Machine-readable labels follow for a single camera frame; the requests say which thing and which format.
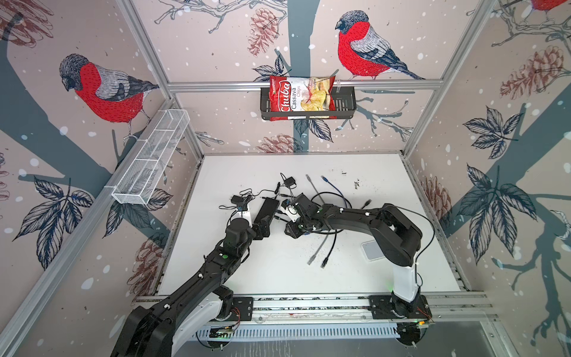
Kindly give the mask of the black network switch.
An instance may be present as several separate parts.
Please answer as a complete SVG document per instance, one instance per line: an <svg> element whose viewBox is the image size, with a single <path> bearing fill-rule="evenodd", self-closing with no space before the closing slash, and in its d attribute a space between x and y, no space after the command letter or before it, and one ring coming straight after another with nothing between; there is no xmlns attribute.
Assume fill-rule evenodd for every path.
<svg viewBox="0 0 571 357"><path fill-rule="evenodd" d="M258 212L254 224L259 228L269 228L272 220L280 206L280 201L273 198L265 198Z"/></svg>

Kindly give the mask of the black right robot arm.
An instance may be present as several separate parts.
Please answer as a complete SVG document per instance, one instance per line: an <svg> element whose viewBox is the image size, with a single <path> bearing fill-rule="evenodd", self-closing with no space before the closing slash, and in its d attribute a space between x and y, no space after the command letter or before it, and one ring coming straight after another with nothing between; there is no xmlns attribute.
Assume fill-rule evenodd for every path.
<svg viewBox="0 0 571 357"><path fill-rule="evenodd" d="M416 274L416 259L421 251L422 231L401 210L390 203L381 208L342 208L318 205L301 194L288 209L291 221L285 234L297 239L304 234L352 231L374 238L383 256L393 265L390 302L394 313L403 316L416 312L422 304Z"/></svg>

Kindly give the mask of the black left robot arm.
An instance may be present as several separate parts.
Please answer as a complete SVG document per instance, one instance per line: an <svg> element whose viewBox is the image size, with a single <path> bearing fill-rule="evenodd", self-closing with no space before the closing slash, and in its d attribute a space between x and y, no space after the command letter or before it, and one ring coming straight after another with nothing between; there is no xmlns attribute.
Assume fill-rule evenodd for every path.
<svg viewBox="0 0 571 357"><path fill-rule="evenodd" d="M111 355L174 356L208 321L228 318L233 291L224 283L247 258L252 241L270 236L271 222L271 216L252 224L232 220L196 274L150 308L132 310Z"/></svg>

